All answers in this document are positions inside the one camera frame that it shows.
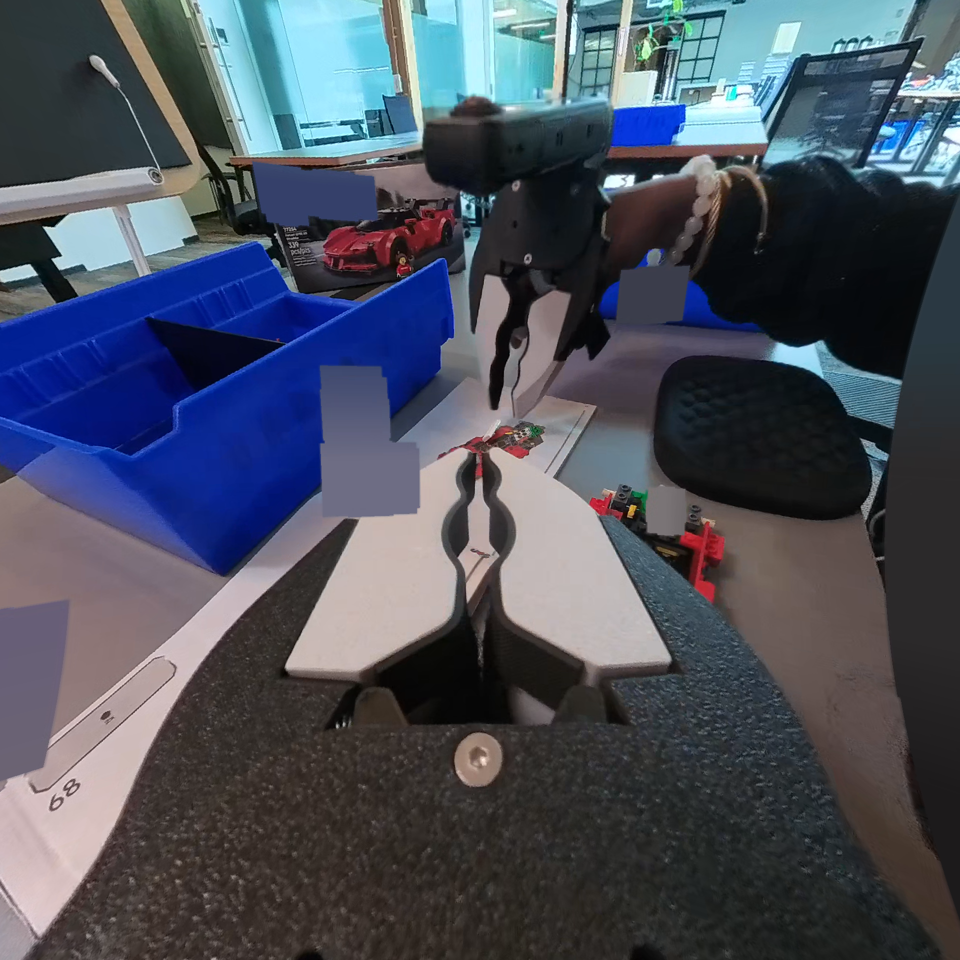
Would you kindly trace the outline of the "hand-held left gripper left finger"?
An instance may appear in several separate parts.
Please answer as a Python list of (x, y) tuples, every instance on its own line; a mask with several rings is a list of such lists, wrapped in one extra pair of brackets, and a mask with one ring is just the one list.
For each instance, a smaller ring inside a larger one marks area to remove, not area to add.
[(287, 658), (289, 675), (370, 681), (460, 621), (476, 456), (447, 453), (419, 481), (416, 513), (358, 520)]

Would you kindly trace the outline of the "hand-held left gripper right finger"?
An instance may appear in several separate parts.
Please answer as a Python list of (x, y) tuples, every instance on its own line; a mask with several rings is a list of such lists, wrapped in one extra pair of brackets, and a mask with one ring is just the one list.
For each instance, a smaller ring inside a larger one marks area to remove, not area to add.
[(508, 685), (666, 674), (671, 654), (596, 511), (519, 459), (483, 462), (487, 650)]

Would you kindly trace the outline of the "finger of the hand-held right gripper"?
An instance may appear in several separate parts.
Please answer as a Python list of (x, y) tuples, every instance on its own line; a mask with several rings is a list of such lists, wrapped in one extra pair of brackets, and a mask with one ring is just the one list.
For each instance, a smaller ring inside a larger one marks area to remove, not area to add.
[(567, 318), (570, 294), (551, 291), (530, 306), (526, 325), (514, 331), (509, 347), (509, 406), (513, 415), (527, 415), (539, 404), (564, 361), (556, 359)]
[[(486, 391), (488, 406), (493, 411), (518, 411), (514, 390), (520, 372), (520, 335), (507, 320), (511, 307), (511, 295), (503, 279), (496, 275), (484, 276), (474, 330), (474, 347), (478, 361), (481, 383)], [(498, 333), (504, 327), (502, 337), (502, 375), (497, 378)]]

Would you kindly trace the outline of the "red lego car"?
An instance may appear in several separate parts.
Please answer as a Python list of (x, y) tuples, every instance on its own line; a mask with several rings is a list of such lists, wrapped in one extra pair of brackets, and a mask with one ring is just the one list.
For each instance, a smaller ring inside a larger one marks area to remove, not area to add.
[(650, 546), (668, 566), (676, 570), (707, 602), (715, 601), (715, 585), (708, 578), (710, 570), (722, 562), (725, 538), (716, 532), (714, 522), (705, 517), (699, 504), (687, 508), (687, 518), (680, 534), (653, 534), (646, 521), (648, 493), (630, 485), (604, 489), (601, 496), (589, 500), (589, 506), (600, 517), (611, 517), (630, 533)]

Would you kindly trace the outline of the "large blue parts bin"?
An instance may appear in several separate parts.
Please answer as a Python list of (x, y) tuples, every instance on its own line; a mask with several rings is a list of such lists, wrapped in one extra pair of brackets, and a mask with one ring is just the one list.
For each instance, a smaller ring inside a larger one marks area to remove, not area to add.
[[(285, 345), (194, 392), (149, 317)], [(321, 486), (320, 368), (380, 368), (393, 415), (453, 334), (440, 262), (356, 302), (296, 293), (263, 246), (234, 246), (3, 321), (2, 466), (225, 574)]]

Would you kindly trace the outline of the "lego instruction booklet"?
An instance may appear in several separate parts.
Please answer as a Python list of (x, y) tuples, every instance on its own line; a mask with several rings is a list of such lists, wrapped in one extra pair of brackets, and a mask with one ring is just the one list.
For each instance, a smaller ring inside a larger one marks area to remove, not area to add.
[(334, 525), (315, 495), (220, 577), (2, 483), (2, 606), (15, 587), (70, 601), (44, 766), (2, 784), (2, 958), (23, 957), (66, 906), (202, 659)]

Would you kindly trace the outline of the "person's right forearm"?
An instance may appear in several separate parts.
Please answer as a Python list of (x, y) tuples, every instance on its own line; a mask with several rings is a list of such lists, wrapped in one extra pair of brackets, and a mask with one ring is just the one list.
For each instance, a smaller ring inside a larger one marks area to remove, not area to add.
[[(770, 221), (748, 286), (750, 321), (776, 342), (821, 342), (847, 366), (902, 379), (958, 184), (852, 171), (823, 155), (759, 175)], [(752, 186), (735, 182), (711, 248), (718, 237), (754, 246), (759, 214)]]

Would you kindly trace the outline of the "lego set box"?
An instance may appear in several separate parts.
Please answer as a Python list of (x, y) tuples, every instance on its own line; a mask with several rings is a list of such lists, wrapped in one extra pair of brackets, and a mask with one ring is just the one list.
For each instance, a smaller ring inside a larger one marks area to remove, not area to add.
[(278, 226), (279, 249), (303, 294), (399, 282), (444, 263), (450, 275), (466, 268), (461, 193), (436, 183), (422, 163), (370, 167), (377, 213), (336, 221), (316, 216), (304, 225)]

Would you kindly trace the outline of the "person's right hand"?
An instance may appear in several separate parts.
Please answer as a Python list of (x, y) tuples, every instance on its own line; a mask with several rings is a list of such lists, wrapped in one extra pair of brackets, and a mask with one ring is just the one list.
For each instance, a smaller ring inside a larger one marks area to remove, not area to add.
[(670, 174), (623, 188), (610, 195), (606, 210), (608, 247), (603, 277), (619, 280), (653, 249), (670, 250), (692, 215), (697, 199), (692, 175)]

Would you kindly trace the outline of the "blue storage bin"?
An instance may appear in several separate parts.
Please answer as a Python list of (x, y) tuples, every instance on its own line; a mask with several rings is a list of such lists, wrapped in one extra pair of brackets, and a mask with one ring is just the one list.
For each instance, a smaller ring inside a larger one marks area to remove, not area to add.
[(613, 112), (612, 148), (662, 147), (673, 143), (687, 119), (687, 106), (658, 102), (616, 108)]
[(677, 272), (683, 272), (684, 283), (666, 279), (664, 284), (652, 276), (653, 253), (640, 247), (610, 246), (602, 270), (602, 296), (599, 304), (603, 319), (615, 320), (625, 328), (690, 327), (709, 330), (732, 330), (745, 326), (757, 332), (751, 322), (748, 286), (761, 259), (752, 243), (724, 244), (716, 239), (703, 261), (699, 281), (693, 279), (692, 268), (699, 249), (691, 247), (680, 253)]

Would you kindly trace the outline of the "gold bangle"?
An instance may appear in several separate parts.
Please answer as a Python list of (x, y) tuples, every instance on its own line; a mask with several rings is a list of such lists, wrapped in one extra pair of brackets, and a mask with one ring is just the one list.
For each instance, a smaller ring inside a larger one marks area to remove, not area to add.
[(758, 202), (758, 229), (752, 247), (752, 252), (754, 255), (758, 255), (761, 252), (769, 235), (770, 200), (767, 194), (766, 186), (764, 185), (764, 182), (756, 169), (750, 166), (734, 165), (732, 167), (726, 167), (717, 173), (720, 185), (712, 194), (710, 207), (706, 214), (706, 227), (704, 229), (702, 241), (699, 244), (697, 257), (693, 262), (689, 273), (691, 280), (697, 277), (709, 257), (714, 244), (714, 238), (717, 233), (725, 200), (732, 191), (736, 182), (744, 182), (749, 184)]

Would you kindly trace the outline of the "long wooden office table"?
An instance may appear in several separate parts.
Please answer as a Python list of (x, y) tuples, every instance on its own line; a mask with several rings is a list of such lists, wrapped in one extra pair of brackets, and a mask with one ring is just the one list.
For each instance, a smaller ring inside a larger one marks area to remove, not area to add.
[(369, 162), (414, 157), (421, 151), (422, 136), (416, 131), (412, 134), (364, 138), (318, 147), (260, 152), (249, 156), (236, 155), (228, 160), (228, 164), (238, 169), (252, 169), (257, 163), (302, 169), (345, 169)]

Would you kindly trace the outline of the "black wrist rest pad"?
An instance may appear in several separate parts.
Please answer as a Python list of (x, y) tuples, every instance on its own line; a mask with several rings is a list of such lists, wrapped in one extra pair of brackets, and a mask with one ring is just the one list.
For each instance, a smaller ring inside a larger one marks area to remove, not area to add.
[(860, 511), (872, 486), (861, 438), (828, 383), (798, 366), (687, 356), (656, 395), (654, 460), (690, 494), (809, 521)]

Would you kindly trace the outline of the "black office chair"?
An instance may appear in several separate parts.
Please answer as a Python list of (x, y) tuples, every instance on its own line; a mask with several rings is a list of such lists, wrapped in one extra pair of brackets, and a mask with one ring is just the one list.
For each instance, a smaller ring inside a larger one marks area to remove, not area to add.
[(222, 220), (241, 236), (271, 235), (271, 228), (264, 220), (257, 201), (248, 195), (243, 175), (239, 174), (237, 178), (237, 174), (222, 169), (198, 141), (195, 141), (195, 146), (207, 168), (210, 189)]

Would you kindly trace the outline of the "black bin divider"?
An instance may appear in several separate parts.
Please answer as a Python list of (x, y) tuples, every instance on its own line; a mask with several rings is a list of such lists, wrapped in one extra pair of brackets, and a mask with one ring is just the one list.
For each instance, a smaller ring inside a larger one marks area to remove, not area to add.
[(194, 393), (241, 371), (285, 346), (243, 334), (193, 326), (162, 318), (146, 323), (174, 362)]

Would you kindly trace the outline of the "mesh office chair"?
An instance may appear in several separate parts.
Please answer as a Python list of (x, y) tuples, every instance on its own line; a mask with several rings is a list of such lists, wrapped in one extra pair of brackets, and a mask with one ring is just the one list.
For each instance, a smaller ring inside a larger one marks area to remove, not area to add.
[(922, 44), (866, 37), (825, 54), (770, 54), (753, 90), (767, 138), (761, 166), (828, 155), (863, 167)]

